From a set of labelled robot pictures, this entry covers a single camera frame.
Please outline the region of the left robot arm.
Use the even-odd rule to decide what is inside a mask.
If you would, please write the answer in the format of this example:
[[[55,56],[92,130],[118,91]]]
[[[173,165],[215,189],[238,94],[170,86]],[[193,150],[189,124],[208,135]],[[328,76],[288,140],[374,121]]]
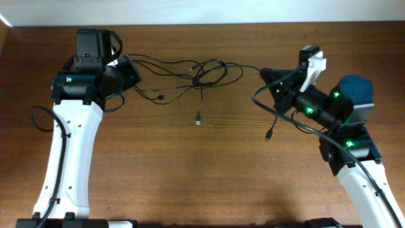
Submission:
[[[96,133],[106,101],[141,81],[135,63],[122,55],[118,34],[105,29],[77,30],[77,53],[51,83],[54,126],[46,177],[31,218],[17,227],[135,227],[133,219],[89,217],[89,172]]]

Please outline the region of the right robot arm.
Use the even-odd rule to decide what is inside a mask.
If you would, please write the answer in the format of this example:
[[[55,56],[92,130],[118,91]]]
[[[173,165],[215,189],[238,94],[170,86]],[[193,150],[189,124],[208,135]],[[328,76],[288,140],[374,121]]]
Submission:
[[[303,89],[304,70],[263,68],[264,88],[275,105],[253,101],[297,129],[319,137],[320,152],[356,207],[363,227],[404,227],[404,215],[390,190],[382,157],[366,121],[374,109],[373,84],[359,75],[342,77],[329,94]]]

